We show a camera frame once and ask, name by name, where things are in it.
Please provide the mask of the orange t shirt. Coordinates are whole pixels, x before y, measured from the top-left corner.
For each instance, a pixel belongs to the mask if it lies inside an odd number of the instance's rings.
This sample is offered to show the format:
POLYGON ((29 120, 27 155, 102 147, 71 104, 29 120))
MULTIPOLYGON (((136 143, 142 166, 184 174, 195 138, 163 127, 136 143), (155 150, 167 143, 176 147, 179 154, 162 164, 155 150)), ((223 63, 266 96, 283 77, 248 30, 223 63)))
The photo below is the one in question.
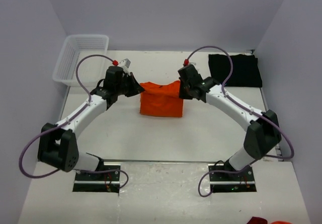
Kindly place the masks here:
POLYGON ((153 117, 181 118, 183 99, 179 97, 180 81, 168 85, 152 82, 140 84, 144 92, 140 95, 140 114, 153 117))

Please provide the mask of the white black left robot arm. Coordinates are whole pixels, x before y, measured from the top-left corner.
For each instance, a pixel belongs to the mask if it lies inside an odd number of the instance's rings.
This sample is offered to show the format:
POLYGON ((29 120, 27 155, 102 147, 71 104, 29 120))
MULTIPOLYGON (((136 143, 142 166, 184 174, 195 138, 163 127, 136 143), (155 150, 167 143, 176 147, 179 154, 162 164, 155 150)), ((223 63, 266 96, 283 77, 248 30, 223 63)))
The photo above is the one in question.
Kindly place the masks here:
POLYGON ((134 74, 119 66, 107 69, 105 78, 90 91, 88 98, 70 115, 56 124, 45 124, 41 129, 38 160, 64 172, 86 172, 93 180, 104 176, 102 159, 82 153, 77 139, 101 114, 107 111, 119 96, 136 96, 144 91, 134 74))

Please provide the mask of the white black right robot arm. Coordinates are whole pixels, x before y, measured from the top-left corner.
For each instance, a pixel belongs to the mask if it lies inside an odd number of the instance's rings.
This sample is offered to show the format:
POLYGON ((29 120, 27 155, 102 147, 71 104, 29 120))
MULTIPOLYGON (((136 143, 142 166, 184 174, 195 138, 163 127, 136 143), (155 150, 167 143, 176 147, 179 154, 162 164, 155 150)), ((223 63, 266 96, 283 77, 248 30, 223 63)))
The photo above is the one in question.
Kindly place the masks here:
POLYGON ((191 64, 178 70, 180 79, 179 97, 197 99, 216 107, 232 118, 246 132, 243 146, 225 161, 222 170, 230 180, 236 180, 243 169, 262 159, 281 141, 277 114, 263 112, 249 106, 239 98, 224 90, 212 77, 203 79, 191 64))

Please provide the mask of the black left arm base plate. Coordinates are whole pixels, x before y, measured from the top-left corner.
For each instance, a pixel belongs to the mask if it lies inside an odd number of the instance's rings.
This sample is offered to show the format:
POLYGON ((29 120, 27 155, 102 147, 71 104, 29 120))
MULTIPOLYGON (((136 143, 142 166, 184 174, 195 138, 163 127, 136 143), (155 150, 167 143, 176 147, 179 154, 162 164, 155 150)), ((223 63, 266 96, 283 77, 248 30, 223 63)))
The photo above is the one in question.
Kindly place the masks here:
POLYGON ((103 174, 76 173, 73 192, 119 193, 120 165, 104 165, 103 170, 114 172, 103 174))

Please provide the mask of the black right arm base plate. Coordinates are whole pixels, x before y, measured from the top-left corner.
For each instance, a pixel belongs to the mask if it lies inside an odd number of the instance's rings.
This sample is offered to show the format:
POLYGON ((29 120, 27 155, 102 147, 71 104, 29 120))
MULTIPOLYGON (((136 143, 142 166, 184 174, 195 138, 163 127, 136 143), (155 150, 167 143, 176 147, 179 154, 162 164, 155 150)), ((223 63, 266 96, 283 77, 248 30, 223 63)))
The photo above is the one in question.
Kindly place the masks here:
POLYGON ((213 193, 238 193, 256 192, 256 183, 253 169, 249 167, 246 171, 237 175, 225 173, 211 173, 209 175, 210 189, 213 193))

